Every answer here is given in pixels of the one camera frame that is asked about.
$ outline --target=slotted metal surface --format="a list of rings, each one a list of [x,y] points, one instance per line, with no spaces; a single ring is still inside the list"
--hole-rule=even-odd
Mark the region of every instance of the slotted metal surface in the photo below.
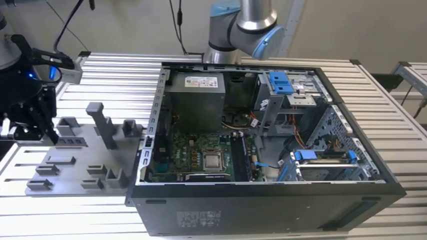
[[[58,93],[57,115],[82,123],[89,101],[102,101],[114,123],[136,119],[146,125],[161,61],[198,62],[198,57],[92,53],[85,59],[81,85]],[[400,181],[407,196],[349,233],[205,236],[194,239],[427,239],[427,137],[364,68],[347,60],[273,58],[244,64],[320,67],[356,121]],[[24,196],[46,148],[14,147],[0,162],[0,236],[13,239],[149,239],[134,208],[122,197]]]

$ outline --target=black robot end effector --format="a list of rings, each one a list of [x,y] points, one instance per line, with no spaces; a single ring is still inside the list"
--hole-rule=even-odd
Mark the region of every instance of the black robot end effector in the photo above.
[[[26,42],[25,37],[20,34],[8,35],[6,38],[9,38],[12,43],[16,44],[21,55],[29,65],[49,65],[62,69],[76,68],[73,60],[62,52],[53,53],[42,51],[37,48],[32,48]]]

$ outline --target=green circuit board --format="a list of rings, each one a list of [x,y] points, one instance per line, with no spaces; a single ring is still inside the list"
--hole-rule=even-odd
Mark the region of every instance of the green circuit board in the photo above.
[[[253,139],[245,139],[249,160],[256,155]],[[205,152],[220,154],[221,170],[208,171],[202,167]],[[186,174],[229,174],[233,178],[233,159],[230,151],[230,136],[214,134],[184,134],[174,132],[170,141],[170,162],[156,163],[153,182],[180,182]]]

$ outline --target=gray plastic post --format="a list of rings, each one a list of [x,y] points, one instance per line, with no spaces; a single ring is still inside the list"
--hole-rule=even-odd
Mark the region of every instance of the gray plastic post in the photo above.
[[[121,130],[125,138],[138,137],[141,135],[136,122],[132,119],[122,121]]]
[[[90,102],[86,105],[85,112],[94,121],[94,125],[106,149],[116,149],[117,145],[113,139],[116,128],[110,119],[105,119],[102,109],[104,105],[101,102]]]

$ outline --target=motherboard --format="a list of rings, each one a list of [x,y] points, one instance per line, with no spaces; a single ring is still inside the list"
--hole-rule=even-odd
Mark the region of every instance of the motherboard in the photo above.
[[[154,163],[152,181],[210,182],[214,179],[214,182],[233,182],[240,178],[261,181],[260,170],[253,164],[257,159],[253,136],[238,139],[240,142],[229,134],[174,132],[169,161]]]

